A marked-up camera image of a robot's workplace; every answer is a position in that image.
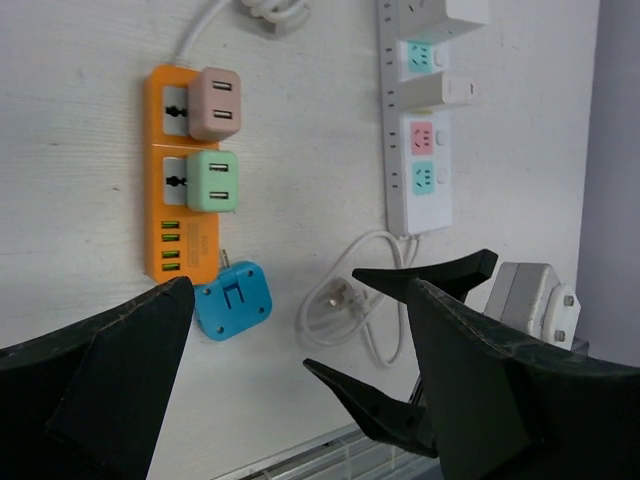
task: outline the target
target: plug adapter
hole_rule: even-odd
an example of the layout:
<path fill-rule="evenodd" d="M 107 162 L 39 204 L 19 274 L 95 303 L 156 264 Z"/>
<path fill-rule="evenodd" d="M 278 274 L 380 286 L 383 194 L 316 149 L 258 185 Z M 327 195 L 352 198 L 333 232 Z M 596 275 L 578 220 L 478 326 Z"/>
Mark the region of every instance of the plug adapter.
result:
<path fill-rule="evenodd" d="M 488 0 L 398 1 L 399 36 L 404 40 L 445 42 L 488 23 Z"/>
<path fill-rule="evenodd" d="M 238 205 L 238 158 L 202 150 L 187 157 L 187 205 L 195 212 L 233 212 Z"/>
<path fill-rule="evenodd" d="M 437 111 L 468 105 L 478 90 L 470 78 L 449 71 L 407 80 L 398 89 L 400 110 L 418 113 L 421 109 Z"/>
<path fill-rule="evenodd" d="M 214 282 L 194 290 L 198 323 L 218 342 L 265 321 L 273 308 L 264 271 L 253 262 L 227 266 Z"/>
<path fill-rule="evenodd" d="M 484 314 L 543 342 L 573 350 L 580 302 L 551 265 L 505 262 Z"/>
<path fill-rule="evenodd" d="M 188 88 L 189 134 L 219 142 L 240 130 L 240 77 L 231 70 L 207 67 Z"/>

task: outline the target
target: pink plug adapter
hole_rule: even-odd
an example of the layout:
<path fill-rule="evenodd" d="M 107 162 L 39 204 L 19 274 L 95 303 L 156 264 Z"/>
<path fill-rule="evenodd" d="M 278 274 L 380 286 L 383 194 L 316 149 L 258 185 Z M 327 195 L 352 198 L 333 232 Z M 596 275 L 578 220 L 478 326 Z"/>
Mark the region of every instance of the pink plug adapter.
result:
<path fill-rule="evenodd" d="M 188 89 L 189 134 L 219 142 L 240 130 L 240 77 L 231 70 L 207 67 Z"/>

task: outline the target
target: cable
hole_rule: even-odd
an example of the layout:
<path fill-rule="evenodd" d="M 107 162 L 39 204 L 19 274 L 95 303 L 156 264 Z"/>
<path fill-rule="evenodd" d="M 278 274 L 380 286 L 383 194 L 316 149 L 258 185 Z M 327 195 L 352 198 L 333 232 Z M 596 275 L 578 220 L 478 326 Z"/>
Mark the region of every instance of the cable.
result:
<path fill-rule="evenodd" d="M 407 246 L 407 251 L 403 256 L 400 251 L 400 246 L 398 243 L 398 239 L 394 237 L 392 234 L 386 231 L 374 231 L 369 232 L 362 235 L 355 242 L 353 242 L 349 248 L 342 254 L 342 256 L 336 261 L 336 263 L 331 267 L 331 269 L 327 272 L 327 274 L 322 277 L 320 282 L 309 291 L 307 296 L 304 298 L 302 304 L 300 305 L 299 312 L 299 321 L 302 332 L 305 337 L 309 339 L 311 342 L 316 345 L 320 345 L 323 347 L 332 347 L 337 345 L 342 345 L 352 338 L 354 338 L 361 331 L 364 332 L 365 339 L 367 341 L 367 345 L 371 350 L 371 354 L 376 359 L 376 361 L 380 364 L 380 366 L 385 368 L 391 368 L 395 365 L 395 363 L 400 358 L 402 351 L 405 345 L 405 309 L 402 304 L 398 303 L 398 345 L 396 347 L 395 353 L 389 359 L 385 359 L 380 352 L 380 348 L 373 334 L 373 330 L 371 328 L 370 322 L 375 317 L 375 315 L 380 310 L 382 303 L 384 301 L 385 296 L 383 294 L 376 295 L 372 300 L 368 301 L 361 295 L 358 295 L 356 292 L 354 295 L 355 311 L 356 311 L 356 325 L 348 332 L 341 336 L 330 337 L 327 336 L 319 336 L 313 330 L 311 330 L 309 326 L 309 307 L 311 306 L 314 300 L 317 301 L 318 294 L 333 280 L 337 278 L 338 271 L 343 267 L 343 265 L 353 256 L 353 254 L 368 241 L 373 240 L 375 238 L 383 238 L 389 244 L 391 248 L 391 254 L 393 255 L 393 263 L 395 268 L 402 269 L 410 267 L 415 261 L 418 250 L 420 247 L 420 239 L 418 237 L 413 237 L 410 239 L 409 244 Z"/>
<path fill-rule="evenodd" d="M 202 35 L 202 32 L 204 32 L 205 28 L 209 26 L 218 12 L 229 5 L 231 1 L 232 0 L 213 0 L 204 13 L 201 16 L 196 17 L 193 25 L 187 30 L 186 35 L 180 42 L 180 46 L 178 47 L 173 63 L 176 65 L 187 64 L 187 57 L 191 53 L 191 50 L 193 50 L 193 46 L 200 35 Z"/>
<path fill-rule="evenodd" d="M 187 30 L 180 46 L 176 51 L 173 63 L 187 66 L 187 58 L 193 50 L 202 32 L 209 26 L 213 18 L 232 0 L 212 0 L 209 6 L 194 20 Z M 278 32 L 291 32 L 309 18 L 311 7 L 307 0 L 242 0 L 242 3 L 251 9 L 251 15 L 262 17 L 276 25 Z"/>

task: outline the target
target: white wall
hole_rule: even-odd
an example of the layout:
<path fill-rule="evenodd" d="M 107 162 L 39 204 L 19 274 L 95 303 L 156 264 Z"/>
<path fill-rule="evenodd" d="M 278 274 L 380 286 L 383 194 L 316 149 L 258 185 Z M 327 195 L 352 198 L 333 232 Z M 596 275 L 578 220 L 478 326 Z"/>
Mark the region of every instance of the white wall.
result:
<path fill-rule="evenodd" d="M 593 356 L 640 366 L 640 2 L 600 9 L 577 333 Z"/>

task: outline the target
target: green plug adapter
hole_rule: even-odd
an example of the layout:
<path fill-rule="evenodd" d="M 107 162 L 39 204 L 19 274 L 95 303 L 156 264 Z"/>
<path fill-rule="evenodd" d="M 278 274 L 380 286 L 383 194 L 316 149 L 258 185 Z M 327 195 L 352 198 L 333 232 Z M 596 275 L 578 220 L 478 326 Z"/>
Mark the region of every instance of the green plug adapter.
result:
<path fill-rule="evenodd" d="M 233 212 L 238 205 L 238 158 L 202 150 L 187 157 L 187 205 L 196 212 Z"/>

